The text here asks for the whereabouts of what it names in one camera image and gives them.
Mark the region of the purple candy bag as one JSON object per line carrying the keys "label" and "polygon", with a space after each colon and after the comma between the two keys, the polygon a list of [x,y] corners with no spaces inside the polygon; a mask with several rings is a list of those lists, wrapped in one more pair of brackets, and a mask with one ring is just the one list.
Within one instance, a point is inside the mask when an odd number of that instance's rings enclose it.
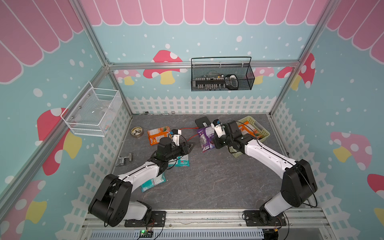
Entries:
{"label": "purple candy bag", "polygon": [[215,130],[212,127],[201,128],[198,130],[199,140],[203,153],[215,148]]}

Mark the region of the orange mango candy bag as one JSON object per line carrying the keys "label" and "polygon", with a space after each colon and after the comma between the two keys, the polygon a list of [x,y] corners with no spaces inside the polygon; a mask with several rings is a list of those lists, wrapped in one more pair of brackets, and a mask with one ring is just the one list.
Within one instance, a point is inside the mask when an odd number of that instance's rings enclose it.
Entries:
{"label": "orange mango candy bag", "polygon": [[242,134],[250,134],[253,137],[260,138],[259,137],[259,131],[256,130],[248,121],[245,121],[244,123],[238,123],[239,129],[241,130]]}

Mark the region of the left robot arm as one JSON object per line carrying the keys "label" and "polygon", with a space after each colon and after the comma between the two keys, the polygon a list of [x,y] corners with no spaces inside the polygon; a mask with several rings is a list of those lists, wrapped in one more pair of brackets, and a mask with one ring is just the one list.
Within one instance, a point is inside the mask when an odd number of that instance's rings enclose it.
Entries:
{"label": "left robot arm", "polygon": [[103,221],[106,227],[133,220],[142,225],[151,224],[152,207],[140,201],[132,202],[132,192],[163,174],[170,168],[169,162],[175,163],[178,158],[190,154],[193,147],[194,144],[186,140],[176,144],[168,137],[161,138],[157,150],[142,166],[125,174],[104,177],[89,204],[89,214]]}

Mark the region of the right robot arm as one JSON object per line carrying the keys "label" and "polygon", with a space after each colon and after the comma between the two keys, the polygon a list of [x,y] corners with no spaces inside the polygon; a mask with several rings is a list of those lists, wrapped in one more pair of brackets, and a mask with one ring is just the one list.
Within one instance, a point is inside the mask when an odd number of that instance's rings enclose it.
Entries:
{"label": "right robot arm", "polygon": [[223,124],[214,120],[211,123],[215,131],[214,144],[217,149],[227,146],[258,160],[282,179],[280,192],[259,208],[259,219],[266,225],[286,210],[300,207],[315,195],[318,187],[306,160],[295,161],[279,154],[262,144],[253,129],[244,135],[238,124],[237,121]]}

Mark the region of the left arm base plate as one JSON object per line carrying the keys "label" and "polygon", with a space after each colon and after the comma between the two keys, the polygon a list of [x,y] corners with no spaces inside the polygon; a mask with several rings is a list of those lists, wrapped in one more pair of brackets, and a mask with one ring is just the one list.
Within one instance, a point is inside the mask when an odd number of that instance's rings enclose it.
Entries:
{"label": "left arm base plate", "polygon": [[166,211],[152,211],[149,215],[146,215],[143,220],[125,220],[124,227],[164,227],[166,216]]}

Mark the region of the teal mint candy bag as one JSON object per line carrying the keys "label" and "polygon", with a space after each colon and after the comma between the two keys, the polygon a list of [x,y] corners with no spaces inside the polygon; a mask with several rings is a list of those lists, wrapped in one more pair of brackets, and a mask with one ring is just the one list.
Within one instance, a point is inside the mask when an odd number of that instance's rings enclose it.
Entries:
{"label": "teal mint candy bag", "polygon": [[189,155],[178,157],[176,160],[169,161],[169,167],[189,167]]}

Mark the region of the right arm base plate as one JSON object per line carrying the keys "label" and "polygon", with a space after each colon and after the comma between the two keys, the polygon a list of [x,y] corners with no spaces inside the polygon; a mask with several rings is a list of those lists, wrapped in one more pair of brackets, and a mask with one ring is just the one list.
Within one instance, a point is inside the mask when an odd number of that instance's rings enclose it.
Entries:
{"label": "right arm base plate", "polygon": [[286,217],[283,213],[272,217],[266,211],[261,210],[245,210],[242,219],[246,222],[247,227],[274,227],[280,228],[287,225]]}

